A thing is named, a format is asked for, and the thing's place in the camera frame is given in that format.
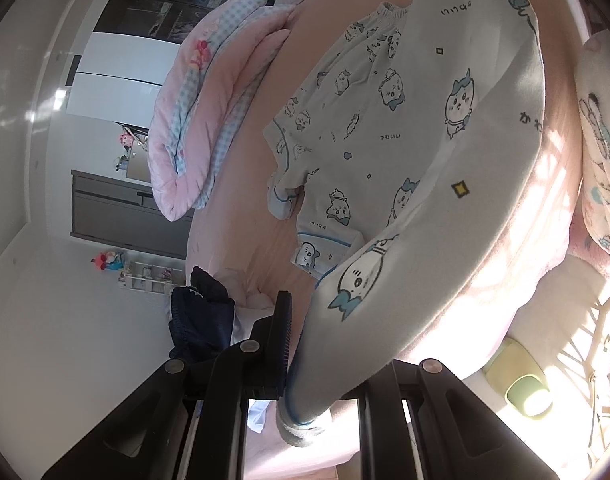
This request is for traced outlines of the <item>pink bed sheet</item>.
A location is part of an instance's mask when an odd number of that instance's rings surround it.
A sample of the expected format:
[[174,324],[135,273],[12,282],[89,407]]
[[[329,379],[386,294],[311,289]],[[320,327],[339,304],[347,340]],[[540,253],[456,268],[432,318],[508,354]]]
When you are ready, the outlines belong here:
[[390,360],[476,373],[562,261],[579,181],[578,0],[302,0],[288,25],[190,237],[294,295],[249,479],[354,455],[342,394]]

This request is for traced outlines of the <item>red blue plush toy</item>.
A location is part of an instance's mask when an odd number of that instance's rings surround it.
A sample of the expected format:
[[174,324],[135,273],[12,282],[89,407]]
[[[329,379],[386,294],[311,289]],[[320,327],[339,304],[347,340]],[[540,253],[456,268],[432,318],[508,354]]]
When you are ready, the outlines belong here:
[[122,252],[99,252],[96,257],[90,260],[100,271],[119,271],[124,268],[124,254]]

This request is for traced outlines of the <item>cartoon print pajama pants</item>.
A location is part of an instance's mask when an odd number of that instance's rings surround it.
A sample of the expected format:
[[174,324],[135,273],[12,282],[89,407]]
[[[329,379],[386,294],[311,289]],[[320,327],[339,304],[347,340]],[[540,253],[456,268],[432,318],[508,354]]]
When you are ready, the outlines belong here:
[[439,319],[497,243],[540,147],[544,66],[528,0],[412,0],[391,220],[322,278],[277,407],[310,444],[330,408]]

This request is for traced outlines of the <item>black and white wardrobe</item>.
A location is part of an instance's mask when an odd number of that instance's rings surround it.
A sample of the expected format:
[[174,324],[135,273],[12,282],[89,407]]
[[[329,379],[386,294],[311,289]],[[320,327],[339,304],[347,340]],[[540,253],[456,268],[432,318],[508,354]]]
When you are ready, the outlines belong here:
[[66,111],[147,128],[179,46],[228,0],[101,0],[96,24],[72,65]]

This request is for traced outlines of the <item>green night lamp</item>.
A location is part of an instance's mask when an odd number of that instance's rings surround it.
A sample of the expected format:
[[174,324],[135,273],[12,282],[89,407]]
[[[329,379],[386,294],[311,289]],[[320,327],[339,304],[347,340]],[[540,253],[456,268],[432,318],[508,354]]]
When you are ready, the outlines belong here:
[[552,395],[537,376],[525,375],[506,390],[506,402],[513,405],[523,416],[536,418],[550,410]]

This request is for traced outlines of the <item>white shelf rack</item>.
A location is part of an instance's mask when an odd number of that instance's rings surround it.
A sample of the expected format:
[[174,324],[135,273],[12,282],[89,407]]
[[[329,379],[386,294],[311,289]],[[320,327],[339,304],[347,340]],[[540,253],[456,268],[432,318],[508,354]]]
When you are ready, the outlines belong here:
[[168,295],[175,287],[186,284],[183,270],[153,263],[128,261],[120,272],[119,283],[133,292]]

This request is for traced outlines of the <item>cartoon print pajama top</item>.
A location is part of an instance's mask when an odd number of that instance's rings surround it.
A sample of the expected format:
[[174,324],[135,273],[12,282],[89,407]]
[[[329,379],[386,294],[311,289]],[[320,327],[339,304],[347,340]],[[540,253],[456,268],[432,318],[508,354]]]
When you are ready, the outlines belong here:
[[349,24],[264,130],[277,169],[267,206],[293,218],[299,270],[322,278],[393,217],[409,92],[396,65],[407,10]]

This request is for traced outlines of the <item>cartoon print pillow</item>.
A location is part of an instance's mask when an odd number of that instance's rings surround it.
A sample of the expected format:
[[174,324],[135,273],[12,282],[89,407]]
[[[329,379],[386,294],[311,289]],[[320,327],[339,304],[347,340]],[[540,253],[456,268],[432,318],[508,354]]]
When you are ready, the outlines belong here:
[[610,255],[610,32],[582,46],[575,74],[584,136],[582,215],[594,242]]

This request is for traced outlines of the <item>pink folded quilt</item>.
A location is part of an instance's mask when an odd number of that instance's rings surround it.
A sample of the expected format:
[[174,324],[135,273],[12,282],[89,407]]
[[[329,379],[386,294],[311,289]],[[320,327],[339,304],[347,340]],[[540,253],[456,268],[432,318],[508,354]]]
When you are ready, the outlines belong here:
[[294,6],[228,0],[194,26],[157,94],[148,132],[153,198],[176,221],[202,209]]

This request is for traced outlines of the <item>grey door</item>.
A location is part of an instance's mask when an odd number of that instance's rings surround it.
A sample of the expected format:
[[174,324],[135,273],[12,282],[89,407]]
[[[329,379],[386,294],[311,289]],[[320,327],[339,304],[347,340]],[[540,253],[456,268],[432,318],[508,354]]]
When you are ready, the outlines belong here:
[[151,188],[73,170],[71,235],[104,245],[183,260],[193,219],[167,220]]

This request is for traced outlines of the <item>dark navy garment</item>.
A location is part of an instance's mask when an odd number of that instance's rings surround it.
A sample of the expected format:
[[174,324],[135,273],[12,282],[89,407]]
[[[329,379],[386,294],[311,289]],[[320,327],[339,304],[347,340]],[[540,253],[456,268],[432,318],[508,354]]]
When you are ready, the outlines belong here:
[[235,301],[226,287],[200,266],[190,275],[190,285],[171,292],[169,333],[174,347],[171,359],[200,363],[213,359],[230,346]]

